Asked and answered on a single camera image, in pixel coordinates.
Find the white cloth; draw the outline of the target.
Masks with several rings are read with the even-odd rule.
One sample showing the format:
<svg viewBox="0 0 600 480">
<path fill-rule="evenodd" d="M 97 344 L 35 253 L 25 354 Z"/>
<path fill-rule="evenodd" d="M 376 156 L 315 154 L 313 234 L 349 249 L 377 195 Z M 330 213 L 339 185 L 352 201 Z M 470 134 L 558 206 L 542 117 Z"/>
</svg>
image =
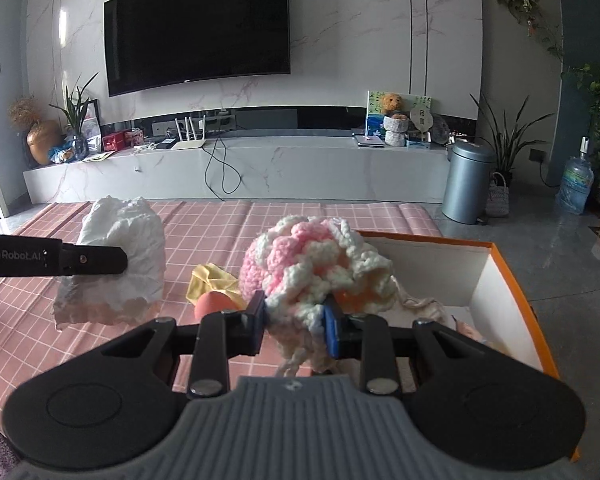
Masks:
<svg viewBox="0 0 600 480">
<path fill-rule="evenodd" d="M 162 220 L 141 197 L 92 203 L 61 263 L 53 317 L 58 330 L 84 323 L 137 325 L 157 312 L 166 273 Z"/>
</svg>

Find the pink makeup sponge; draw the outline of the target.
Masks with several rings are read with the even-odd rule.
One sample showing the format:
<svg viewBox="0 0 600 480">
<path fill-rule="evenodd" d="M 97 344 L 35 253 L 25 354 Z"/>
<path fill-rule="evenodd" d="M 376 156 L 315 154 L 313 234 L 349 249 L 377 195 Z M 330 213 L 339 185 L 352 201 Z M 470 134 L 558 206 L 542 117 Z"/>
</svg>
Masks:
<svg viewBox="0 0 600 480">
<path fill-rule="evenodd" d="M 195 316 L 197 321 L 201 321 L 205 316 L 223 311 L 238 311 L 236 302 L 225 295 L 224 292 L 210 290 L 204 292 L 195 302 Z"/>
</svg>

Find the pink white crochet hat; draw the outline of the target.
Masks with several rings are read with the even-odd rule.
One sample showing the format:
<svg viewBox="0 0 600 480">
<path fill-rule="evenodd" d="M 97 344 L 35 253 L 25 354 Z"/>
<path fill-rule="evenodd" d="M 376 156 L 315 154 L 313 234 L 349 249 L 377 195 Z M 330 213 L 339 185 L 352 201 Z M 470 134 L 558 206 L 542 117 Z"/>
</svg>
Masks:
<svg viewBox="0 0 600 480">
<path fill-rule="evenodd" d="M 239 289 L 245 299 L 264 293 L 282 377 L 296 376 L 303 364 L 317 373 L 334 365 L 323 327 L 329 296 L 344 313 L 376 314 L 398 301 L 392 262 L 340 218 L 280 219 L 247 249 Z"/>
</svg>

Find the pink checkered tablecloth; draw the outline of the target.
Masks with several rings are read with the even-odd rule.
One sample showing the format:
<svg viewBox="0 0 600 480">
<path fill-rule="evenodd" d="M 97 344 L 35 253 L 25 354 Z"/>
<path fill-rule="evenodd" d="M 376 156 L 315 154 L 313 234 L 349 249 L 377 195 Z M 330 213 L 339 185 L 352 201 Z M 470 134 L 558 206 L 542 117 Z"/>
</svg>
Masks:
<svg viewBox="0 0 600 480">
<path fill-rule="evenodd" d="M 195 266 L 213 263 L 236 275 L 251 242 L 283 217 L 336 217 L 353 229 L 437 236 L 428 212 L 414 204 L 153 202 L 166 236 L 160 314 L 178 324 L 196 321 L 185 294 Z M 54 278 L 0 278 L 0 425 L 8 396 L 29 378 L 117 337 L 124 325 L 71 325 L 58 330 Z"/>
</svg>

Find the red box on cabinet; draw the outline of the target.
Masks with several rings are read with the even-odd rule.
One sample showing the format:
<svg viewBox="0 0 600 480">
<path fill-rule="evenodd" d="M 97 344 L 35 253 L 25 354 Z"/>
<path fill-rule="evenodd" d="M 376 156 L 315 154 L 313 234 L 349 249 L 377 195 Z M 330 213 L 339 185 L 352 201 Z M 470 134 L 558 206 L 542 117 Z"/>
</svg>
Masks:
<svg viewBox="0 0 600 480">
<path fill-rule="evenodd" d="M 102 150 L 111 153 L 124 150 L 126 148 L 125 135 L 125 130 L 107 134 L 102 138 Z"/>
</svg>

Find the gold round vase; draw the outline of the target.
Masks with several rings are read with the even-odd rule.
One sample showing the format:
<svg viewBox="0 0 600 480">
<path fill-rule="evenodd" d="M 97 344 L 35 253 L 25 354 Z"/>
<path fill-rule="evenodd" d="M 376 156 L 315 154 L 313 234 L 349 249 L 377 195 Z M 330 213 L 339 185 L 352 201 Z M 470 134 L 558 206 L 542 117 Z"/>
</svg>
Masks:
<svg viewBox="0 0 600 480">
<path fill-rule="evenodd" d="M 58 122 L 43 120 L 31 127 L 27 134 L 27 144 L 34 160 L 41 166 L 46 166 L 50 163 L 48 153 L 61 145 L 63 138 Z"/>
</svg>

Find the yellow cloth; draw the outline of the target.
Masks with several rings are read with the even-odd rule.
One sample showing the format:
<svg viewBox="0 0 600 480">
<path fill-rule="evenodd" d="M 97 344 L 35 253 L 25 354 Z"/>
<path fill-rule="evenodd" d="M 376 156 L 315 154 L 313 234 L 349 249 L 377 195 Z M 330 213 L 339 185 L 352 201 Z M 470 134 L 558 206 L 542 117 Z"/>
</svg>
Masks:
<svg viewBox="0 0 600 480">
<path fill-rule="evenodd" d="M 244 310 L 246 303 L 239 289 L 238 278 L 216 266 L 214 263 L 198 264 L 192 272 L 185 298 L 191 304 L 206 292 L 222 292 L 230 298 L 240 310 Z"/>
</svg>

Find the orange storage box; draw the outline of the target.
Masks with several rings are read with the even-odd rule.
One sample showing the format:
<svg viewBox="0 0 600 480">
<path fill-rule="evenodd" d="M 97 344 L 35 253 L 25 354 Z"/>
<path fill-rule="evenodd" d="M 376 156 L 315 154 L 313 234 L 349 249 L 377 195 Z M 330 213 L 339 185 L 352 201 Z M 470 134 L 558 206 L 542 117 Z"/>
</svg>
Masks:
<svg viewBox="0 0 600 480">
<path fill-rule="evenodd" d="M 393 233 L 374 233 L 370 242 L 392 261 L 408 292 L 437 299 L 474 322 L 479 332 L 474 341 L 559 379 L 538 321 L 495 246 Z M 308 425 L 328 431 L 325 451 L 359 477 L 531 479 L 571 474 L 573 457 L 530 470 L 466 464 L 427 441 L 398 399 L 367 394 L 347 379 L 326 380 L 322 388 Z"/>
</svg>

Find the green plant in glass vase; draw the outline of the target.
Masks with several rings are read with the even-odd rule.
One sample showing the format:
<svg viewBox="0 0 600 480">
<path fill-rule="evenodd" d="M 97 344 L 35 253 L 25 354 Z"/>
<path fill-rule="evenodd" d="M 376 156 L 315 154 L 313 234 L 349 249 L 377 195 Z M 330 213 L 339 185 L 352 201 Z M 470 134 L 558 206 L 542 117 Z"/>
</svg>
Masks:
<svg viewBox="0 0 600 480">
<path fill-rule="evenodd" d="M 73 87 L 65 86 L 64 104 L 50 104 L 50 107 L 60 110 L 66 118 L 67 136 L 75 160 L 83 160 L 88 153 L 87 140 L 82 132 L 84 120 L 88 112 L 88 103 L 90 102 L 85 92 L 97 76 L 98 73 L 94 73 L 82 86 L 78 82 Z"/>
</svg>

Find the white wifi router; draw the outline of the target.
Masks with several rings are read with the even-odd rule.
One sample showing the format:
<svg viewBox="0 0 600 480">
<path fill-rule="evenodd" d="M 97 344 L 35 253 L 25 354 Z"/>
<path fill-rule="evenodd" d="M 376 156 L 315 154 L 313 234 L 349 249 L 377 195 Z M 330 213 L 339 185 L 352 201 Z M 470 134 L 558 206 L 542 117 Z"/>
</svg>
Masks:
<svg viewBox="0 0 600 480">
<path fill-rule="evenodd" d="M 175 119 L 174 122 L 178 140 L 172 146 L 173 151 L 198 150 L 204 147 L 207 142 L 206 118 L 193 120 L 191 117 L 184 117 L 182 120 Z"/>
</svg>

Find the grey metal trash bin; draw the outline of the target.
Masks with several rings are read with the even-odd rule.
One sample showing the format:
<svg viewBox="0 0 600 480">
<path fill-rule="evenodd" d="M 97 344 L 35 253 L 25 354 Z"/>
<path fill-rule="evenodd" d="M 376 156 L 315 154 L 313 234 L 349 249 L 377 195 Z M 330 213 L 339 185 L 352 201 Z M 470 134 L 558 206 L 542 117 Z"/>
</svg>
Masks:
<svg viewBox="0 0 600 480">
<path fill-rule="evenodd" d="M 455 222 L 475 224 L 486 208 L 495 153 L 489 145 L 460 141 L 453 144 L 442 214 Z"/>
</svg>

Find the white marble tv cabinet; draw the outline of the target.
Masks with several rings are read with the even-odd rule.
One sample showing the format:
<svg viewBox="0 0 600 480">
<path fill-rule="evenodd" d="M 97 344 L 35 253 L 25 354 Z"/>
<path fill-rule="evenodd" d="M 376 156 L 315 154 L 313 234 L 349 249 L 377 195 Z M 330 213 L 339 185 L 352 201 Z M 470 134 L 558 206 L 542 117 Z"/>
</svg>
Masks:
<svg viewBox="0 0 600 480">
<path fill-rule="evenodd" d="M 188 151 L 126 150 L 24 173 L 32 203 L 148 200 L 440 203 L 442 148 L 360 148 L 350 136 L 241 136 Z"/>
</svg>

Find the blue water bottle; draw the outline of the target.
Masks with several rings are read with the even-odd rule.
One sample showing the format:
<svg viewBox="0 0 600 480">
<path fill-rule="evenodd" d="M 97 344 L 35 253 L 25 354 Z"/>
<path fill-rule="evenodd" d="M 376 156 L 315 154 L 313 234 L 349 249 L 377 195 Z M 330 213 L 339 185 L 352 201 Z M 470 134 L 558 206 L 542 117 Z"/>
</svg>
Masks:
<svg viewBox="0 0 600 480">
<path fill-rule="evenodd" d="M 584 136 L 580 142 L 579 155 L 566 162 L 560 180 L 556 202 L 570 214 L 583 214 L 594 181 L 594 172 L 588 160 L 588 144 L 590 138 Z"/>
</svg>

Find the potted leafy floor plant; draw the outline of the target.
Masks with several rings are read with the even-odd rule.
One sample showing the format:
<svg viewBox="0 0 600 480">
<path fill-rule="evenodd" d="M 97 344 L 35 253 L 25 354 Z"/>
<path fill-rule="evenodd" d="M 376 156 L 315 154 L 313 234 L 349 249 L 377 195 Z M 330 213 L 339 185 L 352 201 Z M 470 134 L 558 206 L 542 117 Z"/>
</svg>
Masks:
<svg viewBox="0 0 600 480">
<path fill-rule="evenodd" d="M 529 96 L 524 98 L 513 119 L 508 118 L 506 110 L 502 111 L 501 116 L 495 114 L 484 94 L 479 99 L 475 96 L 470 97 L 490 132 L 490 138 L 483 141 L 492 148 L 495 156 L 486 196 L 486 215 L 491 218 L 505 218 L 509 215 L 509 189 L 513 181 L 517 157 L 524 148 L 544 144 L 543 140 L 527 139 L 526 135 L 532 127 L 553 117 L 554 113 L 543 114 L 523 122 L 522 115 L 526 110 Z"/>
</svg>

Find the teddy bear figurine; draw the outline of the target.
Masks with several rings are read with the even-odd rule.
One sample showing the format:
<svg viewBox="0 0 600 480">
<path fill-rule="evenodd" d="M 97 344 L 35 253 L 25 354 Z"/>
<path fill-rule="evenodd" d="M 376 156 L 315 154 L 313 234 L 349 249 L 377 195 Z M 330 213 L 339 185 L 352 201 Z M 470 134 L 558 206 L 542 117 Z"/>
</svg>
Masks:
<svg viewBox="0 0 600 480">
<path fill-rule="evenodd" d="M 385 144 L 395 148 L 404 148 L 408 130 L 408 118 L 402 96 L 397 93 L 385 93 L 380 98 L 382 128 L 385 130 Z"/>
</svg>

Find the black wall television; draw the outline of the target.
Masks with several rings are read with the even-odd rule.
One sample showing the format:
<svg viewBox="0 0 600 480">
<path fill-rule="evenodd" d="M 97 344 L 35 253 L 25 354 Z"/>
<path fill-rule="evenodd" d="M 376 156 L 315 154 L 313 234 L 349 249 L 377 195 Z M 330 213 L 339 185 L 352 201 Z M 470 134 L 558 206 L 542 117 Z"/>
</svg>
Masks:
<svg viewBox="0 0 600 480">
<path fill-rule="evenodd" d="M 290 71 L 289 0 L 109 0 L 110 96 Z"/>
</svg>

